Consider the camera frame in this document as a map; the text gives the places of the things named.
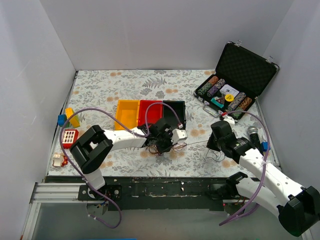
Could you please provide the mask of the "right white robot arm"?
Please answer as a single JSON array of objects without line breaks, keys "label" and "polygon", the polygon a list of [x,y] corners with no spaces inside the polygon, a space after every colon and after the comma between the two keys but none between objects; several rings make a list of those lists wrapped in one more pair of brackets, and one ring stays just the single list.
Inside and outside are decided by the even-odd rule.
[{"label": "right white robot arm", "polygon": [[301,236],[320,220],[320,193],[313,186],[304,187],[293,181],[244,137],[236,138],[224,120],[211,125],[207,148],[222,151],[228,158],[250,171],[258,181],[237,172],[226,179],[220,192],[230,198],[253,198],[254,202],[275,215],[282,227],[295,237]]}]

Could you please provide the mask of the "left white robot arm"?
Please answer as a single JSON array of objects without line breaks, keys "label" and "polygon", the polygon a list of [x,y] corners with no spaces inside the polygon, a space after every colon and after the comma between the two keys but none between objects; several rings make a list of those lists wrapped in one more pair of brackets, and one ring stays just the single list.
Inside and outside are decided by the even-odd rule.
[{"label": "left white robot arm", "polygon": [[106,196],[106,182],[100,166],[110,152],[152,145],[155,145],[160,153],[168,152],[174,145],[173,130],[164,118],[149,125],[148,137],[142,137],[147,134],[145,125],[133,128],[133,133],[126,130],[103,130],[99,125],[89,128],[70,147],[70,153],[80,167],[85,181],[91,185],[89,194],[95,200],[101,200]]}]

